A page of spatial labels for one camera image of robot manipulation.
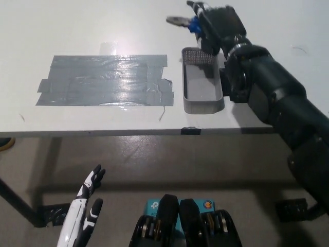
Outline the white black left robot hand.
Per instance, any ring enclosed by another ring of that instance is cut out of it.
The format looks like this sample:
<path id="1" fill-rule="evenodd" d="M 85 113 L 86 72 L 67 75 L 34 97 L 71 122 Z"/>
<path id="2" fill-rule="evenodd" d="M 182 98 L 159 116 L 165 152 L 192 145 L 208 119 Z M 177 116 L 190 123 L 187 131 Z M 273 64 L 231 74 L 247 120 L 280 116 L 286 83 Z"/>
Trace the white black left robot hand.
<path id="1" fill-rule="evenodd" d="M 98 198 L 90 210 L 89 199 L 101 186 L 106 170 L 99 164 L 86 177 L 66 214 L 57 246 L 87 246 L 99 218 L 103 200 Z"/>

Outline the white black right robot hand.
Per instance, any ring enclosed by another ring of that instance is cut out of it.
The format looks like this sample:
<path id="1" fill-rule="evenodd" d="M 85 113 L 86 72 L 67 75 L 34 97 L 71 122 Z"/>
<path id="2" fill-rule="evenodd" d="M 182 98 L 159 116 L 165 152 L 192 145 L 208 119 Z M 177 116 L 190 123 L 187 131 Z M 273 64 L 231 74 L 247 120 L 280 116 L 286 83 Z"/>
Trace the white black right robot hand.
<path id="1" fill-rule="evenodd" d="M 209 7 L 204 2 L 187 1 L 198 19 L 196 34 L 199 48 L 210 55 L 220 51 L 228 56 L 237 45 L 250 44 L 246 29 L 232 6 Z"/>

